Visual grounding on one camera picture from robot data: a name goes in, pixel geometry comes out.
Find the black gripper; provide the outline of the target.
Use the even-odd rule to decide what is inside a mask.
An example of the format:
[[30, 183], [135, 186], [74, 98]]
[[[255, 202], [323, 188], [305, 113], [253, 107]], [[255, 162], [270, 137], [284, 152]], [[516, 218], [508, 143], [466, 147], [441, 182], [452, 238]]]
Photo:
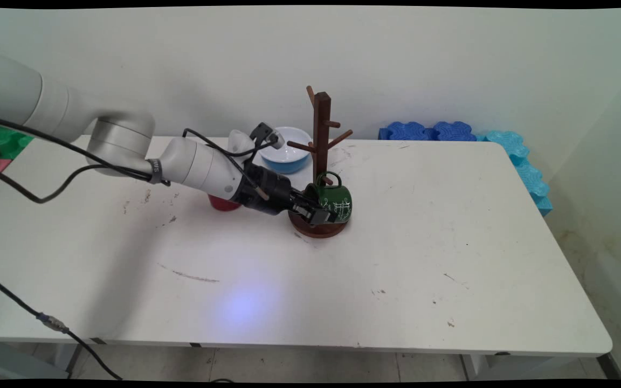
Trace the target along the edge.
[[296, 189], [288, 177], [252, 162], [245, 164], [244, 172], [246, 177], [235, 192], [237, 204], [272, 216], [291, 210], [310, 225], [336, 223], [337, 213], [320, 205], [315, 185]]

